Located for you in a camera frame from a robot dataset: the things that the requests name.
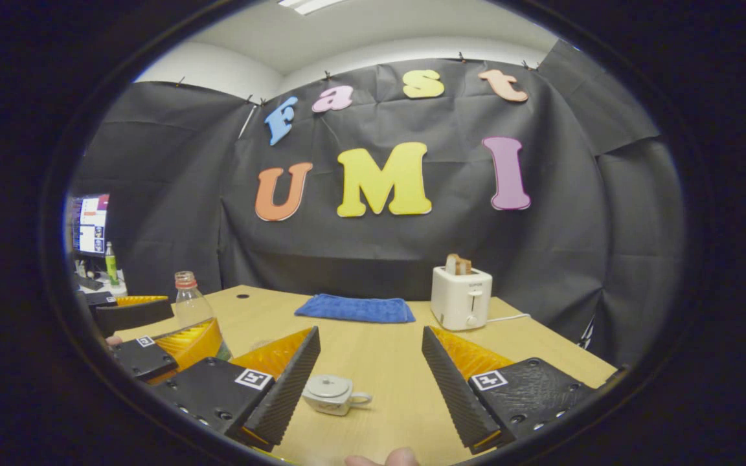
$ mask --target wooden table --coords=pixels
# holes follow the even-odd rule
[[[367,324],[294,316],[308,298],[249,286],[207,295],[233,355],[317,325],[322,351],[313,375],[350,378],[354,390],[374,396],[372,403],[354,408],[344,417],[317,413],[301,400],[284,441],[273,454],[313,466],[343,465],[344,457],[350,454],[384,463],[390,451],[406,445],[414,449],[423,465],[451,464],[473,457],[462,447],[422,356],[423,326],[439,327],[429,301],[408,303],[416,318],[411,324]],[[491,299],[489,318],[519,313],[499,298]],[[127,341],[178,327],[177,319],[170,318],[118,331],[117,335]],[[613,366],[532,318],[489,322],[486,327],[458,331],[457,335],[514,362],[541,357],[593,388],[615,372]]]

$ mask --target monitor screen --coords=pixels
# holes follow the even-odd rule
[[[74,251],[92,256],[106,254],[108,194],[75,197],[71,206]]]

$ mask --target white mug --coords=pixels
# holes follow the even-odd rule
[[[334,416],[344,416],[350,408],[373,401],[372,395],[353,393],[353,381],[335,375],[314,375],[301,396],[314,410]]]

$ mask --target ceiling light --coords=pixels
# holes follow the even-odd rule
[[[280,2],[278,2],[278,5],[294,6],[296,12],[302,15],[306,15],[316,10],[325,8],[326,6],[330,6],[334,3],[343,1],[344,0],[281,0]]]

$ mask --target ceiling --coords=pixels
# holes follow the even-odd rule
[[[465,36],[547,52],[556,36],[486,0],[346,0],[299,15],[263,0],[190,38],[218,45],[289,74],[379,42]]]

